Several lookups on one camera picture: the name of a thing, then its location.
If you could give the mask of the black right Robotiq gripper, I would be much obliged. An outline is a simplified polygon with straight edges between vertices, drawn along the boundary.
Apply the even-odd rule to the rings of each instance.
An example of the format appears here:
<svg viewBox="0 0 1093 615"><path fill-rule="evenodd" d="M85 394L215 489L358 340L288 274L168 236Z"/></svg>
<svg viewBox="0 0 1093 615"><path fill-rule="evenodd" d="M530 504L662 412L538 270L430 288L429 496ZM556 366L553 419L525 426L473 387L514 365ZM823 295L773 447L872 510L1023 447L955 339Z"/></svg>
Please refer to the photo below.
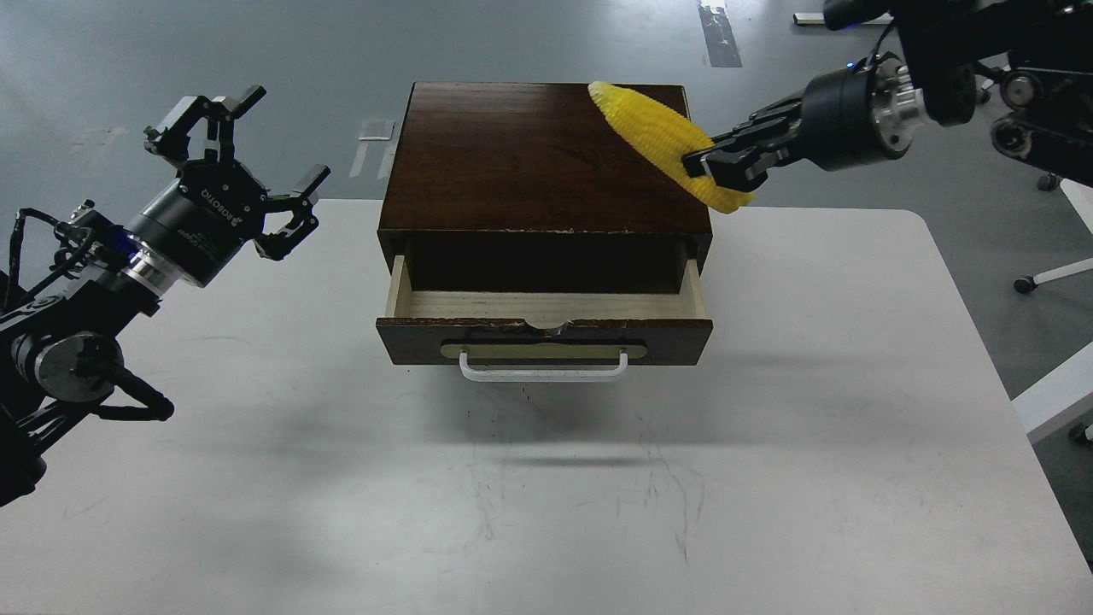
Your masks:
<svg viewBox="0 0 1093 615"><path fill-rule="evenodd" d="M901 159L907 137L883 128L877 110L886 96L877 67L843 67L812 79L800 92L771 102L713 147L681 157L687 178L753 192L776 167L809 161L824 172Z"/></svg>

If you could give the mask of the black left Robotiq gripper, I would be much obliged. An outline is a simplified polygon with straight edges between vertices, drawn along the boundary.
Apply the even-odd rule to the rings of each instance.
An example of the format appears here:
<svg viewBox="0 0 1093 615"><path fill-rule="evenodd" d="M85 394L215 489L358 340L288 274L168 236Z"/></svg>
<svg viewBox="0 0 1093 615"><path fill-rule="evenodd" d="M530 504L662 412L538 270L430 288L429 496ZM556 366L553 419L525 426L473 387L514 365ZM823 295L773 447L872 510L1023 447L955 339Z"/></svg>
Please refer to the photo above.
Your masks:
<svg viewBox="0 0 1093 615"><path fill-rule="evenodd" d="M263 86L252 85L238 100L187 95L160 125L144 129L145 151L180 170L134 215L128 230L196 287L210 284L251 238L261 258L283 261L318 227L313 196L331 173L327 165L315 165L289 194L266 199L263 214L290 213L290 218L280 230L257 237L262 227L259 206L268 190L236 162L234 127L266 93ZM195 159L189 133L200 121L205 121L204 139L216 147Z"/></svg>

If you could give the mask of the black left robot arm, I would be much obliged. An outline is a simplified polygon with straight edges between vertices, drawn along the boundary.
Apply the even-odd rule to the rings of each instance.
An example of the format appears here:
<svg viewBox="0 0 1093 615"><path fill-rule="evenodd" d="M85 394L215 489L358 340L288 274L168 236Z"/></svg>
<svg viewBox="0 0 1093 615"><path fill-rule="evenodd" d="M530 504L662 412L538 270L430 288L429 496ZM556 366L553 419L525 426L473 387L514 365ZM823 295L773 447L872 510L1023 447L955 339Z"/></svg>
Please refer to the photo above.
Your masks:
<svg viewBox="0 0 1093 615"><path fill-rule="evenodd" d="M178 281L202 288L252 243L280 261L318 226L317 165L285 196L270 194L236 159L234 128L265 88L239 98L184 97L145 149L175 178L128 225L91 200L60 220L19 210L3 270L1 501L30 495L44 452L89 416L165 421L174 405L125 365L118 335L158 310Z"/></svg>

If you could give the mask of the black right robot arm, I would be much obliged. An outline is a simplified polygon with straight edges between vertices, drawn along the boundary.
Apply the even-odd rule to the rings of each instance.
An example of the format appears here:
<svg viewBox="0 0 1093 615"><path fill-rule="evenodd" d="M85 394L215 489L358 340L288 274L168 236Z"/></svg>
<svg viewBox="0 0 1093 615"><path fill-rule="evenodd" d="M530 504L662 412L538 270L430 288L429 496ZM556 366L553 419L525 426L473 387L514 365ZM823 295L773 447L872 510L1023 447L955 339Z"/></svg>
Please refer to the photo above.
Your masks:
<svg viewBox="0 0 1093 615"><path fill-rule="evenodd" d="M1007 115L991 125L1000 155L1090 185L1092 8L1089 1L827 1L838 31L890 15L900 52L812 79L730 132L681 155L691 178L750 192L769 168L807 159L825 172L901 159L918 127L967 125L979 79Z"/></svg>

